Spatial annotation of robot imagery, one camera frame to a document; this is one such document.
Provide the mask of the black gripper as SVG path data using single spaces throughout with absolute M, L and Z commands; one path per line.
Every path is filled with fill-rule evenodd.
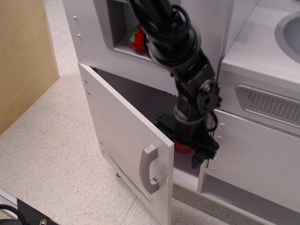
M 215 113 L 212 113 L 212 117 L 217 123 Z M 177 139 L 195 150 L 192 157 L 193 169 L 198 168 L 207 158 L 215 157 L 219 144 L 210 136 L 211 128 L 206 127 L 206 120 L 182 122 L 173 114 L 162 113 L 157 114 L 155 119 L 155 126 L 169 139 Z

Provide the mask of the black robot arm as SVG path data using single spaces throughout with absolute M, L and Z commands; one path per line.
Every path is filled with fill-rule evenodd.
M 129 1 L 144 31 L 144 46 L 154 63 L 170 72 L 178 90 L 172 114 L 158 114 L 156 126 L 169 138 L 194 149 L 192 167 L 213 159 L 219 144 L 211 137 L 207 118 L 217 121 L 220 88 L 201 37 L 187 12 L 167 0 Z

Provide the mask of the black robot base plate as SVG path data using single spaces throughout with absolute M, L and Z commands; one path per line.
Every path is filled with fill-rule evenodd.
M 17 218 L 1 219 L 1 225 L 58 225 L 50 217 L 31 207 L 22 200 L 17 199 L 17 208 L 6 204 L 0 204 L 1 210 L 6 210 Z

